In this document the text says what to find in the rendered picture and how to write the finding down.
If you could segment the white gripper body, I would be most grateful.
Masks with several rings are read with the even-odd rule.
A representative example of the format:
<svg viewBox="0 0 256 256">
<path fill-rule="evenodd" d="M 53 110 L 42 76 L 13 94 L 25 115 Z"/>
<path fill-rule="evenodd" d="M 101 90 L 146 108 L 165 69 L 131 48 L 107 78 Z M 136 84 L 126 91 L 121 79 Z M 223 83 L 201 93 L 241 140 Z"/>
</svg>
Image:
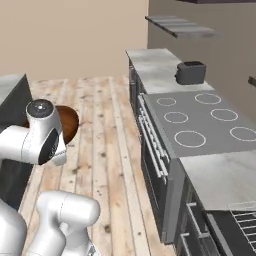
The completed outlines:
<svg viewBox="0 0 256 256">
<path fill-rule="evenodd" d="M 65 151 L 56 152 L 52 158 L 53 163 L 56 166 L 64 165 L 67 161 L 67 155 Z"/>
</svg>

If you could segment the dark grey dining counter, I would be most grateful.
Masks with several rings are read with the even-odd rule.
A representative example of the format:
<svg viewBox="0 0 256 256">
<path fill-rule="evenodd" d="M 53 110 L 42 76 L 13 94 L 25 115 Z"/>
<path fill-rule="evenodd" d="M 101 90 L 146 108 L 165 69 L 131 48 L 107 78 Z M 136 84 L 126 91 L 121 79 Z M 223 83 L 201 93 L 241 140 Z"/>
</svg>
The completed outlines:
<svg viewBox="0 0 256 256">
<path fill-rule="evenodd" d="M 32 100 L 25 74 L 0 76 L 0 123 L 24 126 L 26 105 Z M 33 166 L 13 160 L 0 161 L 0 198 L 18 210 Z"/>
</svg>

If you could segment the dark grey oven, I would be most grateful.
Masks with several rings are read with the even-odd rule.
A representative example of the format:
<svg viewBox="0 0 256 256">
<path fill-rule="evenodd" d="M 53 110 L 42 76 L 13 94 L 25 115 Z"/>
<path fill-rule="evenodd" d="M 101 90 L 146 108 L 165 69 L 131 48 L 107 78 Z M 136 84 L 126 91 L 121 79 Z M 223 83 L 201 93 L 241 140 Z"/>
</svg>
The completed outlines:
<svg viewBox="0 0 256 256">
<path fill-rule="evenodd" d="M 185 174 L 182 170 L 181 162 L 175 155 L 171 143 L 164 132 L 163 126 L 160 124 L 153 107 L 150 105 L 149 98 L 145 94 L 142 95 L 154 129 L 160 140 L 160 144 L 168 155 L 167 184 L 164 184 L 162 180 L 150 180 L 143 158 L 144 140 L 137 117 L 137 124 L 141 138 L 141 168 L 157 226 L 159 239 L 164 244 L 173 244 L 177 230 Z"/>
</svg>

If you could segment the dark grey toaster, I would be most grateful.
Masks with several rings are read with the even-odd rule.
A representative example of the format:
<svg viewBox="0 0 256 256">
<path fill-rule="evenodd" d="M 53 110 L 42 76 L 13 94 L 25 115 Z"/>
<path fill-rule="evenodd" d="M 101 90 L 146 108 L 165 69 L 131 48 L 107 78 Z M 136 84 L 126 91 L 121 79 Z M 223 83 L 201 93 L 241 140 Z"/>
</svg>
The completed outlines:
<svg viewBox="0 0 256 256">
<path fill-rule="evenodd" d="M 178 84 L 202 84 L 205 79 L 206 65 L 200 61 L 186 61 L 177 65 L 175 78 Z"/>
</svg>

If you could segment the brown round wooden stool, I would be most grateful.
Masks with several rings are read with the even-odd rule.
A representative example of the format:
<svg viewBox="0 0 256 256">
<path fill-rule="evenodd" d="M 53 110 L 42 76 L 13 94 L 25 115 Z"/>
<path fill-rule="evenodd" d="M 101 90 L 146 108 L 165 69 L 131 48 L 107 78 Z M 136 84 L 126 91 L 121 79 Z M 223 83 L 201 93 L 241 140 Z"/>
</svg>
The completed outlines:
<svg viewBox="0 0 256 256">
<path fill-rule="evenodd" d="M 51 137 L 53 143 L 58 144 L 63 140 L 64 144 L 68 144 L 79 126 L 77 112 L 64 105 L 30 103 L 26 107 L 26 115 L 28 138 L 33 144 L 42 145 L 48 137 Z"/>
</svg>

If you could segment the dark grey cupboard run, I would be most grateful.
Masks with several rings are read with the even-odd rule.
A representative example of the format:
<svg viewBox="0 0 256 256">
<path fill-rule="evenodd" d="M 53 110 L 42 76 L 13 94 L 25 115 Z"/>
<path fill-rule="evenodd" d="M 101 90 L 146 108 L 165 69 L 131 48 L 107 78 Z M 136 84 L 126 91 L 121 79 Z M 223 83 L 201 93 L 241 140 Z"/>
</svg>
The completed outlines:
<svg viewBox="0 0 256 256">
<path fill-rule="evenodd" d="M 135 116 L 138 115 L 138 95 L 144 92 L 143 84 L 137 71 L 132 63 L 129 61 L 129 95 L 130 104 Z"/>
</svg>

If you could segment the grey hob with white rings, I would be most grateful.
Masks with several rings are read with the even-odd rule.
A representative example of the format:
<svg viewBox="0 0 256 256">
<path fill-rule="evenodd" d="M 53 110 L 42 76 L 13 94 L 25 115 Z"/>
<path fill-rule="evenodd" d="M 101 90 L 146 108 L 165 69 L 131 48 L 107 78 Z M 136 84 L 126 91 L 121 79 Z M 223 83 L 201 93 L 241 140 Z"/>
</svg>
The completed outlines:
<svg viewBox="0 0 256 256">
<path fill-rule="evenodd" d="M 256 150 L 256 123 L 215 91 L 147 94 L 144 102 L 171 156 Z"/>
</svg>

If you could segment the dark grey drawer front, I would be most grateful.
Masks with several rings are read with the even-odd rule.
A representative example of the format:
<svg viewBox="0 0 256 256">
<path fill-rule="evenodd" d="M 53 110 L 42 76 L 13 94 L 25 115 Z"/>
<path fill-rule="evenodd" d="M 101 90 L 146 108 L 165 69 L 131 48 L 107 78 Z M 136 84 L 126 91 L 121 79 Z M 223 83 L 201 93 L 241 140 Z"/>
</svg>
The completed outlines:
<svg viewBox="0 0 256 256">
<path fill-rule="evenodd" d="M 208 227 L 206 224 L 205 216 L 203 213 L 203 208 L 194 192 L 192 185 L 188 182 L 184 182 L 183 192 L 181 197 L 181 205 L 179 211 L 179 218 L 177 224 L 177 230 L 175 234 L 175 249 L 177 256 L 186 256 L 184 247 L 181 242 L 180 234 L 189 233 L 189 237 L 186 238 L 186 241 L 191 252 L 191 256 L 209 256 L 208 251 L 203 243 L 202 238 L 198 238 L 195 226 L 192 222 L 192 219 L 188 213 L 186 204 L 194 202 L 196 206 L 192 208 L 197 223 L 200 227 L 202 233 L 208 233 Z"/>
</svg>

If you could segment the dark range hood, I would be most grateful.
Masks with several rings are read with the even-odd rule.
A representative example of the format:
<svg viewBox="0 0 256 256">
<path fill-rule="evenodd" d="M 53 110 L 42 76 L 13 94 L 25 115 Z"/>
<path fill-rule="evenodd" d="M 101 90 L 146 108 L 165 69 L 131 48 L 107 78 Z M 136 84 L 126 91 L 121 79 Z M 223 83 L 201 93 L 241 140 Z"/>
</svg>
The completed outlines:
<svg viewBox="0 0 256 256">
<path fill-rule="evenodd" d="M 256 3 L 256 0 L 176 0 L 193 4 L 233 4 L 233 3 Z"/>
</svg>

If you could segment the grey wall shelf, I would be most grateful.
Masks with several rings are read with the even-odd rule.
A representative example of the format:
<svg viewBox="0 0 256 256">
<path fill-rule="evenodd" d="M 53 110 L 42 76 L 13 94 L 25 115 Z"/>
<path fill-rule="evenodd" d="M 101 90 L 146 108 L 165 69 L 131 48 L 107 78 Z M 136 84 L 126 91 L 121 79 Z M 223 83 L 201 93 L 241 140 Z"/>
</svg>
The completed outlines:
<svg viewBox="0 0 256 256">
<path fill-rule="evenodd" d="M 175 38 L 211 38 L 216 31 L 176 16 L 146 16 L 145 19 Z"/>
</svg>

